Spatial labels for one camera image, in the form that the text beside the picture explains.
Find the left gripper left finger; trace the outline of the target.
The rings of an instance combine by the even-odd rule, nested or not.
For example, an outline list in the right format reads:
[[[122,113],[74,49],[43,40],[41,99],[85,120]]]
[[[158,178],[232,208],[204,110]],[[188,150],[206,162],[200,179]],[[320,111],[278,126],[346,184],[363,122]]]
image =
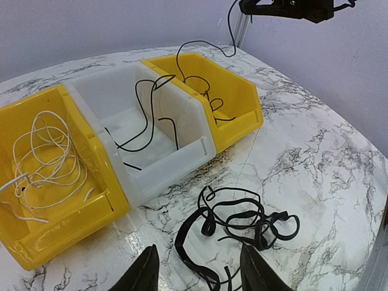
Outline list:
[[[157,291],[159,255],[155,244],[148,246],[127,269],[111,291]]]

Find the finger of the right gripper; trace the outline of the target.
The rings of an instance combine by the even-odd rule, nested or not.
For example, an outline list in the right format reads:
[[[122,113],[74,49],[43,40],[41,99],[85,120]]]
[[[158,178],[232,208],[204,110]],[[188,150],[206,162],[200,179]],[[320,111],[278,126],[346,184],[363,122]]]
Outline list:
[[[270,4],[259,4],[259,1],[239,1],[240,11],[245,15],[275,15],[282,7],[282,0],[271,1]]]

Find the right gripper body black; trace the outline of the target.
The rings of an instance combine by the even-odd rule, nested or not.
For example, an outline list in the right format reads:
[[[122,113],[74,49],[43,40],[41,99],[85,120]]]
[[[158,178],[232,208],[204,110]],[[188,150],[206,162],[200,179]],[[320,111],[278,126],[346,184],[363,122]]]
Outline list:
[[[282,17],[305,19],[313,23],[330,20],[334,13],[345,8],[354,8],[355,1],[345,1],[335,5],[334,1],[273,1],[275,8],[280,10]]]

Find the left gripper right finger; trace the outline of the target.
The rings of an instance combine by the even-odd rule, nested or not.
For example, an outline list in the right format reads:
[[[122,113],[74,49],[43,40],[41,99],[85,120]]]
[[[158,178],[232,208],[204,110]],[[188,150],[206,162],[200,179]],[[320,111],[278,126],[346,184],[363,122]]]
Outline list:
[[[242,290],[293,291],[268,265],[258,251],[245,243],[240,253]]]

